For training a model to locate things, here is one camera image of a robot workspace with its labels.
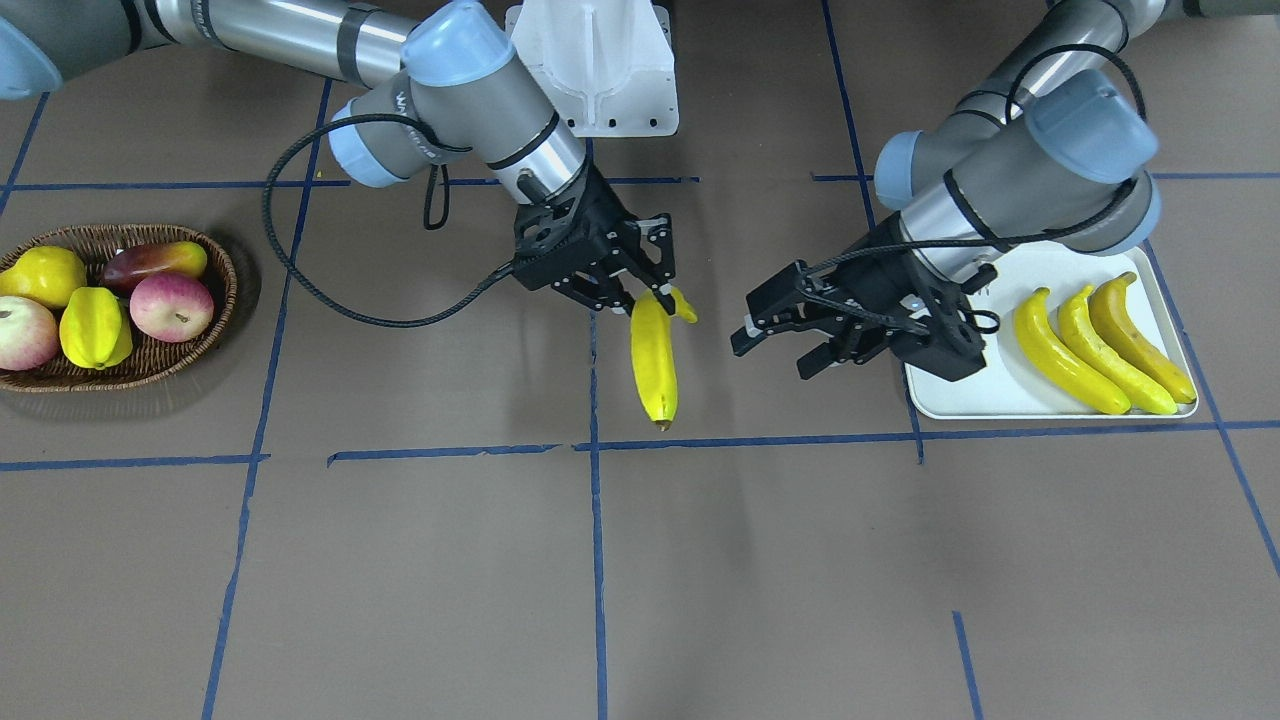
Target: blue joint cap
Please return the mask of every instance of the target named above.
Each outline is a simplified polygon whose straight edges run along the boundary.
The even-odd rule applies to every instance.
[[[1085,255],[1119,255],[1134,247],[1142,245],[1142,241],[1151,237],[1155,232],[1156,225],[1160,223],[1160,213],[1164,210],[1165,204],[1160,199],[1160,186],[1156,184],[1156,178],[1151,179],[1151,201],[1147,202],[1147,213],[1143,214],[1142,220],[1138,227],[1133,228],[1129,237],[1121,240],[1120,242],[1112,245],[1111,247],[1103,247],[1102,250],[1096,250],[1093,252],[1085,252]]]
[[[1082,70],[1032,105],[1027,129],[1064,168],[1103,184],[1132,178],[1160,147],[1101,70]]]
[[[888,138],[876,159],[876,197],[890,210],[901,210],[915,197],[911,191],[911,164],[920,131],[900,132]]]
[[[343,118],[351,117],[351,104],[347,102],[342,106],[342,110],[334,113],[333,119],[340,120]],[[361,140],[360,133],[356,131],[356,126],[340,127],[329,133],[329,149],[333,150],[333,156],[342,165],[342,169],[351,176],[351,179],[358,182],[360,184],[369,187],[388,187],[398,182],[404,182],[404,178],[392,174],[374,154],[369,151],[369,146]]]
[[[38,45],[0,18],[0,100],[22,100],[63,86],[63,73]]]
[[[475,0],[453,1],[422,20],[401,46],[413,82],[449,87],[488,77],[516,56],[516,46]]]

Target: black cable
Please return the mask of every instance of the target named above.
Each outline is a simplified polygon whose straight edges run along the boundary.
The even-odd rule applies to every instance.
[[[1028,242],[1043,242],[1047,240],[1059,240],[1068,237],[1079,232],[1084,232],[1093,225],[1107,219],[1121,202],[1129,199],[1133,193],[1133,188],[1137,187],[1137,182],[1133,179],[1126,179],[1116,188],[1115,193],[1111,196],[1111,201],[1107,202],[1105,208],[1089,215],[1084,220],[1075,223],[1074,225],[1061,228],[1061,229],[1047,229],[1036,234],[1024,234],[1018,237],[997,237],[996,240],[1001,245],[1027,245]],[[835,268],[841,263],[847,263],[849,260],[856,260],[858,258],[864,258],[867,255],[882,255],[886,252],[904,252],[908,250],[927,250],[931,247],[989,247],[992,241],[982,237],[975,237],[972,240],[920,240],[913,242],[895,242],[891,245],[877,245],[873,247],[859,247],[856,250],[850,250],[847,252],[841,252],[835,258],[823,260],[817,265],[810,265],[805,268],[805,277],[813,277],[823,270]]]
[[[1112,65],[1115,65],[1116,69],[1120,70],[1120,74],[1124,77],[1124,81],[1129,83],[1129,91],[1133,92],[1133,104],[1138,110],[1138,117],[1142,118],[1143,120],[1147,119],[1147,101],[1143,100],[1142,97],[1142,88],[1138,87],[1138,77],[1133,74],[1133,69],[1129,68],[1129,64],[1121,60],[1120,55],[1116,55],[1115,53],[1107,50],[1101,45],[1076,42],[1071,45],[1057,45],[1055,47],[1050,47],[1048,50],[1028,60],[1027,64],[1023,65],[1023,69],[1018,70],[1018,76],[1014,77],[1014,82],[1012,85],[1010,85],[1009,95],[1005,96],[1005,124],[1014,122],[1014,96],[1018,95],[1018,88],[1023,86],[1023,81],[1027,79],[1027,76],[1033,69],[1036,69],[1036,65],[1038,65],[1041,60],[1057,55],[1059,53],[1075,53],[1075,51],[1093,53],[1094,55],[1102,55]]]
[[[440,219],[431,220],[431,206],[435,204],[435,186],[436,182],[444,187],[443,191],[443,206],[440,208]],[[431,165],[431,173],[426,178],[426,197],[422,199],[422,228],[429,231],[438,231],[449,222],[449,167],[448,165]]]
[[[443,310],[434,315],[429,315],[426,318],[419,318],[416,320],[389,320],[385,318],[376,318],[374,315],[365,315],[364,313],[357,313],[347,307],[346,305],[342,305],[337,300],[333,300],[324,292],[321,292],[320,288],[317,288],[315,283],[312,283],[305,274],[302,274],[302,270],[300,270],[298,266],[293,264],[293,260],[289,259],[288,254],[284,252],[284,247],[280,246],[280,238],[275,234],[275,223],[271,219],[271,195],[275,191],[275,183],[279,181],[280,172],[284,170],[284,167],[288,165],[289,161],[293,160],[293,158],[297,156],[297,154],[301,152],[305,147],[320,140],[321,137],[329,135],[330,132],[338,128],[361,123],[399,123],[421,132],[424,136],[426,136],[428,140],[430,140],[438,147],[442,147],[444,150],[449,150],[453,152],[467,152],[471,150],[470,147],[451,147],[448,145],[436,142],[435,133],[434,131],[431,131],[430,126],[428,126],[421,120],[416,120],[413,118],[406,118],[403,115],[376,113],[369,115],[353,115],[343,118],[340,120],[333,120],[325,123],[317,127],[316,129],[308,132],[307,135],[300,137],[297,142],[291,145],[289,149],[285,150],[283,155],[280,155],[280,159],[275,161],[275,165],[271,168],[271,172],[268,173],[266,183],[262,187],[262,227],[266,231],[266,241],[271,245],[271,250],[275,252],[275,258],[280,261],[282,265],[284,265],[285,269],[288,269],[289,275],[292,275],[293,279],[298,282],[298,284],[301,284],[303,288],[306,288],[307,292],[314,295],[316,300],[325,304],[328,307],[330,307],[332,310],[337,311],[343,316],[383,328],[421,328],[425,325],[439,323],[440,320],[451,318],[452,315],[454,315],[456,313],[470,305],[471,301],[474,301],[476,297],[480,297],[480,293],[493,287],[493,284],[497,283],[498,281],[509,275],[512,272],[511,263],[504,263],[500,266],[498,266],[494,272],[489,273],[489,275],[485,279],[480,281],[480,284],[477,284],[475,290],[468,292],[466,297],[454,302],[447,310]],[[445,210],[445,219],[447,218],[448,218],[448,211]]]
[[[863,320],[867,320],[868,323],[872,323],[872,324],[876,324],[876,325],[883,325],[886,328],[900,329],[900,331],[904,331],[904,332],[908,332],[908,333],[911,333],[911,334],[918,334],[918,336],[927,336],[927,334],[929,334],[929,329],[927,327],[924,327],[923,323],[919,323],[919,322],[915,322],[915,320],[910,320],[910,319],[906,319],[906,320],[899,319],[899,318],[896,318],[893,315],[886,315],[883,313],[873,313],[872,310],[868,310],[868,309],[863,307],[861,305],[850,305],[847,302],[836,302],[835,300],[831,300],[828,297],[823,297],[823,296],[818,295],[817,292],[812,292],[812,291],[809,291],[806,288],[803,288],[803,287],[797,288],[797,290],[800,291],[800,296],[804,297],[805,300],[808,300],[809,302],[813,302],[815,305],[822,305],[823,307],[829,307],[832,310],[837,310],[837,311],[844,313],[846,315],[852,315],[855,318],[861,318]]]
[[[996,334],[1000,332],[1000,313],[995,310],[974,310],[973,307],[968,310],[960,310],[960,315],[964,322],[969,324],[979,334]],[[979,325],[978,318],[987,318],[993,325]]]

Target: white tray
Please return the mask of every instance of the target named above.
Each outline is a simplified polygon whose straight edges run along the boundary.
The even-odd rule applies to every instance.
[[[1080,287],[1087,283],[1101,286],[1133,270],[1138,274],[1138,281],[1129,286],[1129,315],[1142,334],[1194,382],[1151,260],[1140,249],[1110,258],[1094,258],[1046,242],[1019,247],[1001,256],[995,265],[1000,275],[970,299],[975,309],[992,310],[1001,318],[1000,332],[986,336],[987,348],[983,356],[987,368],[950,383],[908,365],[908,388],[911,402],[920,413],[936,420],[1134,420],[1187,418],[1196,411],[1198,400],[1190,405],[1179,405],[1174,415],[1151,415],[1138,409],[1126,415],[1098,413],[1041,375],[1014,338],[1014,309],[1037,287],[1050,288],[1050,318],[1056,323],[1059,305],[1079,292]]]

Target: white mount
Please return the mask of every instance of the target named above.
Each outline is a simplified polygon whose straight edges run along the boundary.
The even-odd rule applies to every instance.
[[[671,15],[650,0],[525,0],[507,10],[520,59],[579,137],[675,135]]]

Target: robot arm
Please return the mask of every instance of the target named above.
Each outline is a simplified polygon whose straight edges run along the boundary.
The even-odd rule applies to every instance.
[[[1280,3],[1204,5],[1280,12]],[[797,260],[748,293],[733,354],[780,332],[815,331],[828,340],[797,361],[805,379],[886,348],[948,380],[980,370],[991,328],[966,296],[995,279],[995,259],[1032,241],[1123,252],[1158,220],[1160,193],[1144,170],[1156,138],[1094,68],[1178,14],[1164,0],[1056,4],[936,132],[886,145],[876,190],[899,211],[836,258]]]
[[[622,206],[480,3],[449,3],[417,23],[342,0],[0,0],[0,97],[52,91],[170,42],[212,44],[371,87],[335,119],[394,114],[417,127],[337,128],[334,155],[356,181],[389,186],[474,150],[518,206],[511,266],[521,284],[630,313],[620,279],[630,273],[675,311],[669,217],[641,220]]]

